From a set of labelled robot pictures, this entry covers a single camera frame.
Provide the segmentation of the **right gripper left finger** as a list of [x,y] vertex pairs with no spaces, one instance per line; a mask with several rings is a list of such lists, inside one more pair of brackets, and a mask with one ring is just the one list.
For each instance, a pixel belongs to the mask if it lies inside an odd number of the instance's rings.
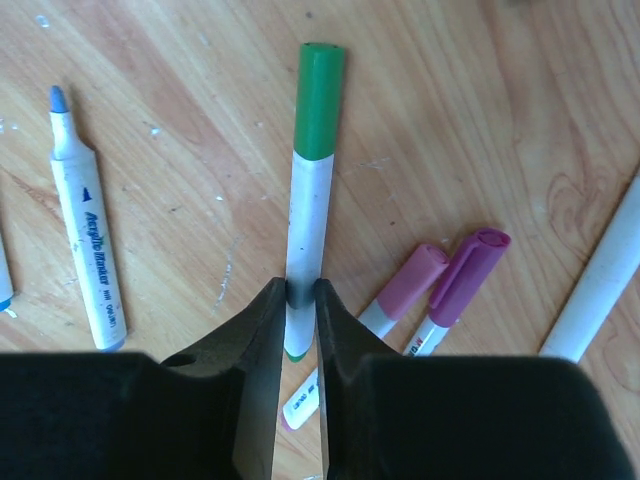
[[1,358],[5,479],[267,479],[285,283],[163,361],[141,352]]

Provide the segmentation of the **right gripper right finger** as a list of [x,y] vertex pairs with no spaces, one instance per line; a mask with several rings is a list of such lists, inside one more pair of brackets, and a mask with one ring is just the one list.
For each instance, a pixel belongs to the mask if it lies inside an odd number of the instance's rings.
[[597,389],[537,356],[402,355],[315,286],[328,479],[631,479]]

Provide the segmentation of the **magenta cap marker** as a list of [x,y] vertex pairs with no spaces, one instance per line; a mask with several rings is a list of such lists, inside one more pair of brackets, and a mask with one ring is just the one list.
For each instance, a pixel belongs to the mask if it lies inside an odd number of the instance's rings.
[[495,228],[481,228],[458,247],[428,302],[428,313],[404,349],[405,356],[428,356],[459,320],[511,244]]

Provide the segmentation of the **light blue marker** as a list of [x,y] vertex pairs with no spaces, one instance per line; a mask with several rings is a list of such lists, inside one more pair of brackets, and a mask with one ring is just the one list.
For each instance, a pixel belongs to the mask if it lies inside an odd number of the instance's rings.
[[4,248],[4,242],[0,241],[0,301],[1,312],[6,313],[11,319],[17,319],[18,315],[12,309],[12,299],[14,296],[13,283],[11,280],[9,263]]

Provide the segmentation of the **pale pink cap marker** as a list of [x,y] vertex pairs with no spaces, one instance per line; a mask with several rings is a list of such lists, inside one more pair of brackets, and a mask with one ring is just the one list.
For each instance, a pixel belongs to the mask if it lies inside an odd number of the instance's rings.
[[638,268],[639,178],[634,177],[539,354],[579,362]]

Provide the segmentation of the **lavender cap marker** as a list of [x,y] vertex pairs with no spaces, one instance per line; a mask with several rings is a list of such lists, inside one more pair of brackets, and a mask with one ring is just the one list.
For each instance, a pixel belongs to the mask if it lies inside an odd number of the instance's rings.
[[96,348],[120,349],[127,327],[95,152],[77,133],[64,91],[50,88],[50,164]]

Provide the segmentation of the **green cap white marker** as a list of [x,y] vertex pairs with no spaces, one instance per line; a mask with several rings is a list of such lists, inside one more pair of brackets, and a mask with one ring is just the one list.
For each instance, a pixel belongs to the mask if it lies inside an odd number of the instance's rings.
[[298,362],[312,346],[314,284],[321,276],[346,51],[300,46],[286,252],[284,350]]

